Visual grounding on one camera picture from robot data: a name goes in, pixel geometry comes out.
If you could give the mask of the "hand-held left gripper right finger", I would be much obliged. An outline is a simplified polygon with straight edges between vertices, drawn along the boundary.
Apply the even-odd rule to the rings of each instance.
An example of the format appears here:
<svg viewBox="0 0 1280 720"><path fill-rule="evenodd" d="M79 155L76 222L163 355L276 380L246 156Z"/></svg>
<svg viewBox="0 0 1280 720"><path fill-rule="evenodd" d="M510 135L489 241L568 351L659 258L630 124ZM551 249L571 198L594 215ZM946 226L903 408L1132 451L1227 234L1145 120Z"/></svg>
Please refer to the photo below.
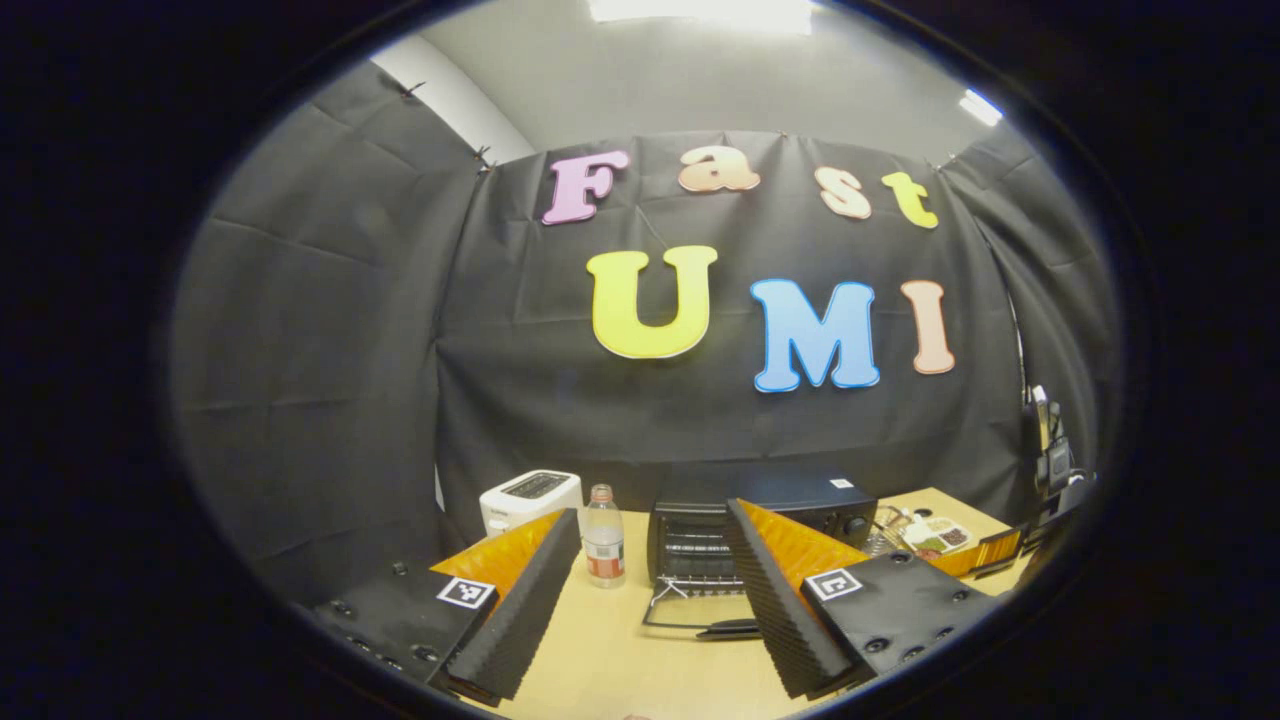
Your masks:
<svg viewBox="0 0 1280 720"><path fill-rule="evenodd" d="M909 667L1001 607L916 553L870 557L740 498L724 537L780 680L818 700Z"/></svg>

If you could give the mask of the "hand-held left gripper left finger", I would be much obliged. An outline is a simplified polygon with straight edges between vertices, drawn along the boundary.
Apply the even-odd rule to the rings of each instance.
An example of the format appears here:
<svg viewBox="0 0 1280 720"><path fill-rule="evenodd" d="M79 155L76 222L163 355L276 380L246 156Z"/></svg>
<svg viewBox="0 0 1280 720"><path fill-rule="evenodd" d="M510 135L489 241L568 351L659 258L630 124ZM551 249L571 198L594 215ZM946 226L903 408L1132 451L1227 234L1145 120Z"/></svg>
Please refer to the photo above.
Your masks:
<svg viewBox="0 0 1280 720"><path fill-rule="evenodd" d="M303 615L401 684L498 706L516 697L580 550L577 511L557 509Z"/></svg>

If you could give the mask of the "black electric oven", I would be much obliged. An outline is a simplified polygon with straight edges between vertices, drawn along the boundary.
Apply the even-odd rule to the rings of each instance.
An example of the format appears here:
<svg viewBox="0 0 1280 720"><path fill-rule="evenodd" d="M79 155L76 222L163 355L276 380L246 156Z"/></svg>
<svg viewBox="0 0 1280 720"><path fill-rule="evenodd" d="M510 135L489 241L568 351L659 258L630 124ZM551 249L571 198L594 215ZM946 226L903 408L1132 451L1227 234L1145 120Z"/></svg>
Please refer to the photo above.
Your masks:
<svg viewBox="0 0 1280 720"><path fill-rule="evenodd" d="M859 548L877 510L837 468L809 462L701 462L678 466L655 495L646 533L652 593L659 575L735 575L724 538L726 503L742 498ZM744 594L649 603L643 626L699 641L756 639Z"/></svg>

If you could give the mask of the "white divided dish with beans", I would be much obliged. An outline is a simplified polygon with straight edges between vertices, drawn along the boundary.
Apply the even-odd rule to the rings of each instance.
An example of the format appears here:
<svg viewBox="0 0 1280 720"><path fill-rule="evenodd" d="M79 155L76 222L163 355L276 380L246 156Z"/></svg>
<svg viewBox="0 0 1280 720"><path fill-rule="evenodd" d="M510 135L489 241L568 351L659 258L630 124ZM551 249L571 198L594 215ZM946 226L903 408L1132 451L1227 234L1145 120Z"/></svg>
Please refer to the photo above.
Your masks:
<svg viewBox="0 0 1280 720"><path fill-rule="evenodd" d="M928 557L956 553L974 541L974 536L955 520L920 514L901 529L900 537L911 551Z"/></svg>

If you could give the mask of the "clear plastic bottle red label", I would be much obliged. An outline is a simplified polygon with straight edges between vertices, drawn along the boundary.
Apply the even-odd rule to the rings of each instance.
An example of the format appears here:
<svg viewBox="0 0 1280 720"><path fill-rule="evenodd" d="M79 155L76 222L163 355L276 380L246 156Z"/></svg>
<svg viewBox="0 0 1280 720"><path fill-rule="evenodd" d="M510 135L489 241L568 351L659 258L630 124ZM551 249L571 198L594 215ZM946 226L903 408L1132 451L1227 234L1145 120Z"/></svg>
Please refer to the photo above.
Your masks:
<svg viewBox="0 0 1280 720"><path fill-rule="evenodd" d="M582 511L582 551L596 587L613 589L626 582L625 518L608 484L595 484Z"/></svg>

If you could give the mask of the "white toaster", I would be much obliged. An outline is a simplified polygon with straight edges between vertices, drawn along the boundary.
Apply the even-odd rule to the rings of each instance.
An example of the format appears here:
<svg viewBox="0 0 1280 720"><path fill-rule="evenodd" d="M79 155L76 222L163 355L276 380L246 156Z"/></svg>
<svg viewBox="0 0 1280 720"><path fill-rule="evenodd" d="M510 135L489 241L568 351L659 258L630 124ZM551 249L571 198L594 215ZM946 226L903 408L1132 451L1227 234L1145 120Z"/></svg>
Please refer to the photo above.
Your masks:
<svg viewBox="0 0 1280 720"><path fill-rule="evenodd" d="M486 489L479 502L486 538L492 538L562 509L579 510L582 500L579 475L539 469Z"/></svg>

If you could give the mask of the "black backdrop cloth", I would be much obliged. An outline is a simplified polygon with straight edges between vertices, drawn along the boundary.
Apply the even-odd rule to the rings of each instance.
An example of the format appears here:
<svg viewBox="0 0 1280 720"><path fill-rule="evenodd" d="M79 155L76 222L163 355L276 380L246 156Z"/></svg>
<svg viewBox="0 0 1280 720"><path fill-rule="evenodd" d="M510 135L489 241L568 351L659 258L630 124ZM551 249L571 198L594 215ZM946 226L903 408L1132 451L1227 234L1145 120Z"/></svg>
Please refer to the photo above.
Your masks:
<svg viewBox="0 0 1280 720"><path fill-rule="evenodd" d="M1112 254L1007 128L957 158L778 129L614 135L481 172L370 61L241 156L186 258L169 372L200 498L325 603L484 537L535 469L648 509L686 464L934 487L1018 524L1025 392L1110 454Z"/></svg>

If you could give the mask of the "large ceiling light panel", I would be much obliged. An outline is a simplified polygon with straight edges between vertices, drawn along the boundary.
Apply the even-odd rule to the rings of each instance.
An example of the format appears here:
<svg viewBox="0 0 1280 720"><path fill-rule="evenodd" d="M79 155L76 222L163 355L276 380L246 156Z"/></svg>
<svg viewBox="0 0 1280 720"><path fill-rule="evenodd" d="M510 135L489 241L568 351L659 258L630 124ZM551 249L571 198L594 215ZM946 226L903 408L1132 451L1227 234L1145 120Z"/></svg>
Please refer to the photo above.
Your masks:
<svg viewBox="0 0 1280 720"><path fill-rule="evenodd" d="M813 0L588 0L596 23L698 20L717 27L809 35Z"/></svg>

